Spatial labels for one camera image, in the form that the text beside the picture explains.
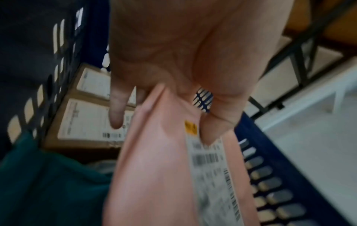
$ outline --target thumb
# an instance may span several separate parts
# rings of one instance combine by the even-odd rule
[[[127,84],[115,74],[110,79],[109,121],[114,129],[123,125],[124,112],[134,86]]]
[[[200,138],[210,145],[239,122],[249,94],[214,95],[210,112],[201,117]]]

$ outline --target teal fabric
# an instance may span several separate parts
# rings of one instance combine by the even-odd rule
[[[0,165],[0,225],[101,225],[110,180],[24,134]]]

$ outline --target pink package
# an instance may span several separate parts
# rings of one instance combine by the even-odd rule
[[[219,155],[195,161],[193,153],[207,148],[190,146],[199,141],[195,125],[201,113],[164,85],[157,85],[136,108],[104,205],[104,226],[260,225],[233,131],[217,144],[224,146],[230,177],[224,167],[213,167],[223,164]],[[203,182],[213,174],[203,174],[202,169],[211,169],[221,182]],[[197,179],[200,173],[203,181]]]

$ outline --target cardboard box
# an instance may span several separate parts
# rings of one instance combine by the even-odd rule
[[[110,74],[89,64],[82,64],[76,72],[69,94],[80,94],[109,101]],[[128,101],[128,106],[136,105],[136,87]]]
[[[134,114],[127,107],[124,125],[110,127],[109,102],[98,98],[70,94],[59,107],[42,148],[57,152],[82,163],[116,159]]]

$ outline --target hand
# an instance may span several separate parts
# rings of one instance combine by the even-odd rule
[[[141,103],[157,83],[192,102],[214,95],[201,118],[211,144],[238,123],[287,21],[293,0],[111,0],[109,118],[123,123],[137,86]]]

